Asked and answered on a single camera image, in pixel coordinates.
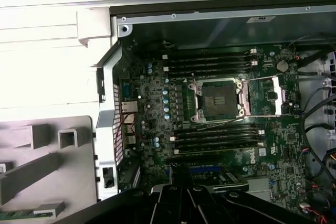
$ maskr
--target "screw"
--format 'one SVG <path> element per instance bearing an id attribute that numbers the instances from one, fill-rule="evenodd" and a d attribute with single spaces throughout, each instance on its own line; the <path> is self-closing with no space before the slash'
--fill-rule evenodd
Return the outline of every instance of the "screw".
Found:
<path id="1" fill-rule="evenodd" d="M 239 197 L 239 194 L 236 193 L 235 191 L 232 191 L 230 194 L 229 194 L 230 197 L 232 198 L 238 198 Z"/>
<path id="2" fill-rule="evenodd" d="M 137 191 L 135 194 L 133 194 L 134 197 L 141 197 L 143 195 L 143 191 Z"/>
<path id="3" fill-rule="evenodd" d="M 194 191 L 202 191 L 203 190 L 203 188 L 200 187 L 200 186 L 195 186 L 193 189 L 194 189 Z"/>

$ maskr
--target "chip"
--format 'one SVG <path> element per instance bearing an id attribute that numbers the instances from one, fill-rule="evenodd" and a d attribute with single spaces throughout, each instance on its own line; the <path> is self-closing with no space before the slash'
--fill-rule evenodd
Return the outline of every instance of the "chip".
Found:
<path id="1" fill-rule="evenodd" d="M 203 86 L 202 102 L 205 117 L 223 115 L 225 118 L 235 118 L 238 113 L 236 86 L 233 82 L 223 86 Z"/>
<path id="2" fill-rule="evenodd" d="M 294 173 L 294 168 L 293 167 L 287 167 L 286 168 L 286 173 L 287 174 L 293 174 Z"/>
<path id="3" fill-rule="evenodd" d="M 288 133 L 287 138 L 289 141 L 293 141 L 296 139 L 295 133 Z"/>

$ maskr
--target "pcie slot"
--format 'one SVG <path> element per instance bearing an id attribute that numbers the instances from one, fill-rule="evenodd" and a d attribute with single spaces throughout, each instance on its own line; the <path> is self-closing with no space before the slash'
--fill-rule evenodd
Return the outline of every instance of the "pcie slot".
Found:
<path id="1" fill-rule="evenodd" d="M 175 156 L 172 158 L 167 158 L 166 164 L 170 163 L 218 163 L 219 156 L 218 155 L 205 155 L 205 154 L 198 154 L 198 155 L 190 155 L 190 156 Z"/>
<path id="2" fill-rule="evenodd" d="M 195 173 L 208 173 L 208 172 L 220 172 L 222 168 L 220 166 L 207 166 L 207 167 L 195 167 L 189 168 L 191 174 Z M 169 170 L 165 171 L 166 176 L 169 176 Z"/>

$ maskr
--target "capacitor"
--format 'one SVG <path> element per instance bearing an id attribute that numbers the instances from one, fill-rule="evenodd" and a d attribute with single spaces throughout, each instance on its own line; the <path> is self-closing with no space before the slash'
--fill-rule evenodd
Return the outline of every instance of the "capacitor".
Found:
<path id="1" fill-rule="evenodd" d="M 281 60 L 279 61 L 277 64 L 276 64 L 276 69 L 279 71 L 279 72 L 286 72 L 288 69 L 289 69 L 289 65 L 286 61 L 284 60 Z"/>
<path id="2" fill-rule="evenodd" d="M 268 164 L 268 169 L 270 170 L 274 170 L 275 169 L 275 165 L 274 164 Z"/>

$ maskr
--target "red wire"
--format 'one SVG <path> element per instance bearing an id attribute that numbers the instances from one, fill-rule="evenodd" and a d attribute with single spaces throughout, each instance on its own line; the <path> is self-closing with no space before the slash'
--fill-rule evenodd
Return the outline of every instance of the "red wire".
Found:
<path id="1" fill-rule="evenodd" d="M 318 212 L 316 212 L 315 210 L 311 210 L 311 209 L 309 209 L 309 208 L 307 208 L 307 211 L 312 212 L 312 213 L 314 213 L 315 215 L 319 216 L 319 217 L 321 218 L 321 220 L 319 221 L 320 224 L 322 224 L 322 223 L 327 224 L 327 220 L 326 220 L 326 218 L 325 218 L 324 215 L 321 215 L 321 214 L 319 214 Z"/>

